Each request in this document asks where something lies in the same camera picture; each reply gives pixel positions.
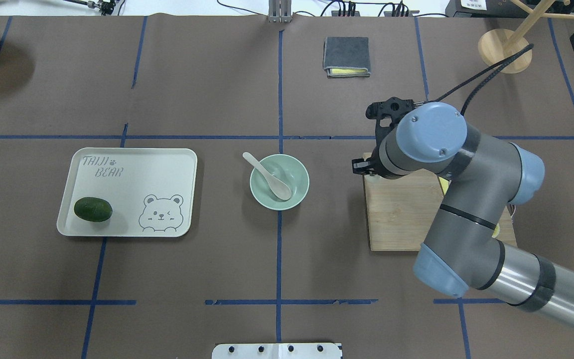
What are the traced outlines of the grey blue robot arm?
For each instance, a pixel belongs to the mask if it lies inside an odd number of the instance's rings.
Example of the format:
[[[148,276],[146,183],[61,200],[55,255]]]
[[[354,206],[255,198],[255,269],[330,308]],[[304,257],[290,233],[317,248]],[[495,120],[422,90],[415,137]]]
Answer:
[[[444,102],[392,97],[369,105],[365,117],[376,121],[376,146],[368,159],[352,161],[354,173],[394,180],[426,170],[449,181],[416,277],[445,295],[487,291],[574,327],[574,271],[492,236],[506,206],[524,204],[542,186],[542,159],[480,132]]]

